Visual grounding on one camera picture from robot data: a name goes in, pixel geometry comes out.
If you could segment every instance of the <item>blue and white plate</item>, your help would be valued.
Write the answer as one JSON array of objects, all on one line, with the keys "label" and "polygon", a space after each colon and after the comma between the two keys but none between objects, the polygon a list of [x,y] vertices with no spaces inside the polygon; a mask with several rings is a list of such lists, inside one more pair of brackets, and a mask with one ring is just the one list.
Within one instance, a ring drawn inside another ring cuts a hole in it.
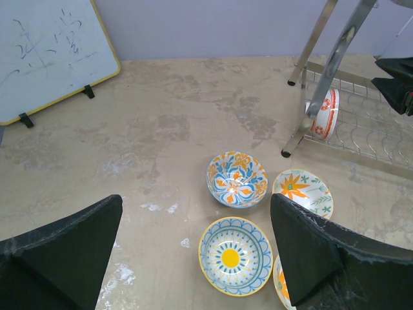
[{"label": "blue and white plate", "polygon": [[199,263],[206,279],[222,293],[248,296],[270,278],[273,257],[264,232],[238,217],[212,223],[199,242]]},{"label": "blue and white plate", "polygon": [[206,184],[221,203],[248,208],[264,198],[268,178],[264,167],[242,152],[226,152],[215,157],[206,172]]}]

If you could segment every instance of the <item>wire rack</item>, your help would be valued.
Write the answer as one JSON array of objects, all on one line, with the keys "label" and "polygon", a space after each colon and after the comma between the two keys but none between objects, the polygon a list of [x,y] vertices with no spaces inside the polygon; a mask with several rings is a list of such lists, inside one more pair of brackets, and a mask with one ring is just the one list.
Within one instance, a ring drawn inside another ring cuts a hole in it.
[{"label": "wire rack", "polygon": [[[323,66],[307,63],[306,98],[312,98]],[[413,169],[413,117],[399,115],[369,79],[338,71],[331,87],[339,90],[339,112],[329,141],[305,139]]]}]

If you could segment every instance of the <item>wall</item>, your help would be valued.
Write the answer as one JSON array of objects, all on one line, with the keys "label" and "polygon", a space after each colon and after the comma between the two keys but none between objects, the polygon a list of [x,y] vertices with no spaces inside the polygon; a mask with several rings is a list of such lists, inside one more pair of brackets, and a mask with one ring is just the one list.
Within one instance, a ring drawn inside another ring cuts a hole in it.
[{"label": "wall", "polygon": [[[95,0],[126,59],[299,55],[325,0]],[[340,0],[317,44],[329,54],[358,0]],[[412,11],[379,0],[349,47],[381,54]]]}]

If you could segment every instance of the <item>bowl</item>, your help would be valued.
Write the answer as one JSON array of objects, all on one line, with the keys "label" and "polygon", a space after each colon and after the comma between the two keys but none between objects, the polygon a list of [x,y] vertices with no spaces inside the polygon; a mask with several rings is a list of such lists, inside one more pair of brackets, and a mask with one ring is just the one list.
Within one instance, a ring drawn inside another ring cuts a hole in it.
[{"label": "bowl", "polygon": [[276,261],[274,262],[274,271],[272,273],[272,278],[274,280],[274,286],[276,287],[277,295],[283,305],[288,310],[296,310],[290,302],[290,295],[288,294],[287,284],[285,283],[283,266],[281,266],[281,260],[279,255],[277,255]]},{"label": "bowl", "polygon": [[206,170],[206,184],[219,202],[229,207],[252,207],[264,198],[268,188],[264,167],[242,152],[215,157]]},{"label": "bowl", "polygon": [[227,295],[254,294],[271,275],[268,238],[244,218],[232,216],[209,225],[199,242],[198,256],[206,279]]},{"label": "bowl", "polygon": [[279,192],[328,220],[333,214],[333,198],[328,187],[311,172],[290,169],[278,174],[272,186],[272,193]]},{"label": "bowl", "polygon": [[[310,128],[317,139],[328,141],[332,137],[334,127],[336,127],[339,100],[338,90],[330,88]],[[310,102],[306,102],[305,105],[307,111]]]}]

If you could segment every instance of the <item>metal dish rack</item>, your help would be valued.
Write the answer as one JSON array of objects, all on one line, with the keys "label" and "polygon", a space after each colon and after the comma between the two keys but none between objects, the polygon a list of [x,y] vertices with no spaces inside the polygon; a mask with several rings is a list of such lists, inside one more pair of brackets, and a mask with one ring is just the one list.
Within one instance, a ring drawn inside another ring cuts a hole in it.
[{"label": "metal dish rack", "polygon": [[[364,159],[376,160],[379,165],[365,165],[411,178],[413,174],[413,118],[400,116],[384,100],[369,79],[338,70],[348,46],[364,20],[376,4],[376,0],[359,0],[350,19],[338,38],[324,66],[307,62],[323,31],[337,0],[327,0],[319,19],[301,54],[288,84],[294,86],[301,74],[301,105],[307,111],[289,141],[281,151],[290,157],[303,140],[311,140],[335,149],[362,155]],[[339,90],[339,111],[334,134],[329,141],[317,139],[309,131],[330,87]]]}]

